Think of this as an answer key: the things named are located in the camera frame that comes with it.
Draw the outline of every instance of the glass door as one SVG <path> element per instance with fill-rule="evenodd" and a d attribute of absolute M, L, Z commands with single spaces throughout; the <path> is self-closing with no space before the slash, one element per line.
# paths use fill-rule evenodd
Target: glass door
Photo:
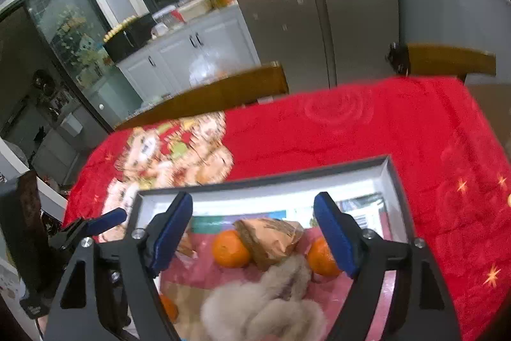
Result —
<path fill-rule="evenodd" d="M 28 12 L 61 66 L 111 126 L 142 99 L 103 47 L 110 27 L 95 0 L 28 0 Z"/>

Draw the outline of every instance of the wooden chair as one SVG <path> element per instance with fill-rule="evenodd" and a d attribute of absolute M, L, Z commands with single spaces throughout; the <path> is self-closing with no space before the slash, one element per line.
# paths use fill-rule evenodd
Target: wooden chair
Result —
<path fill-rule="evenodd" d="M 463 82 L 467 74 L 495 76 L 495 54 L 470 48 L 436 44 L 392 44 L 387 61 L 401 75 L 455 75 Z"/>
<path fill-rule="evenodd" d="M 273 61 L 225 79 L 185 91 L 117 125 L 115 130 L 151 125 L 162 120 L 231 109 L 259 98 L 288 94 L 282 66 Z"/>

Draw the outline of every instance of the table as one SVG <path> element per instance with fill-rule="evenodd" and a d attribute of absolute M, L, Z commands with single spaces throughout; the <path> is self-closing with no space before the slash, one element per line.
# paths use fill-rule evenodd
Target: table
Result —
<path fill-rule="evenodd" d="M 463 339 L 476 339 L 511 287 L 511 170 L 456 79 L 394 77 L 116 132 L 83 168 L 65 224 L 129 208 L 139 189 L 379 155 L 393 159 L 417 234 L 446 279 Z"/>

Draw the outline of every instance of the door frame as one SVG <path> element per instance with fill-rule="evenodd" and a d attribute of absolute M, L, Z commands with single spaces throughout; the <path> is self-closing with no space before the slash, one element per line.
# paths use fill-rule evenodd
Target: door frame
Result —
<path fill-rule="evenodd" d="M 111 26 L 106 20 L 103 12 L 101 11 L 101 8 L 98 5 L 98 2 L 96 0 L 90 0 L 94 11 L 97 13 L 101 23 L 105 25 L 107 28 L 107 31 L 111 30 Z M 99 114 L 99 112 L 95 109 L 95 107 L 92 105 L 92 103 L 87 100 L 85 95 L 82 93 L 78 85 L 74 82 L 74 80 L 71 78 L 71 76 L 67 73 L 66 69 L 62 66 L 60 63 L 57 55 L 54 53 L 52 47 L 49 45 L 48 41 L 44 37 L 43 33 L 40 31 L 40 29 L 35 24 L 34 20 L 30 16 L 30 13 L 27 9 L 27 0 L 16 0 L 11 6 L 9 6 L 3 13 L 0 13 L 0 23 L 9 15 L 11 15 L 12 12 L 16 11 L 18 8 L 23 8 L 25 11 L 25 14 L 27 15 L 27 19 L 34 25 L 34 28 L 37 31 L 37 34 L 39 35 L 39 40 L 42 43 L 42 46 L 44 50 L 46 51 L 48 58 L 52 62 L 53 66 L 56 68 L 60 76 L 63 78 L 64 82 L 68 86 L 68 88 L 71 90 L 73 95 L 78 99 L 78 101 L 82 104 L 82 106 L 91 114 L 91 116 L 100 124 L 100 126 L 106 130 L 107 133 L 113 132 L 113 127 L 108 124 L 108 122 Z"/>

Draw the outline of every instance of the white cabinet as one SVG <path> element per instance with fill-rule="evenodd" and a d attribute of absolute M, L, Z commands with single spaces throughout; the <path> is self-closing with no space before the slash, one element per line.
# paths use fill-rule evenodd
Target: white cabinet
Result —
<path fill-rule="evenodd" d="M 119 68 L 142 100 L 173 93 L 173 85 L 156 66 L 156 61 L 147 48 L 121 62 Z"/>
<path fill-rule="evenodd" d="M 119 64 L 143 100 L 190 89 L 190 66 L 201 56 L 221 71 L 241 71 L 259 65 L 254 43 L 237 5 L 196 18 L 164 35 Z"/>

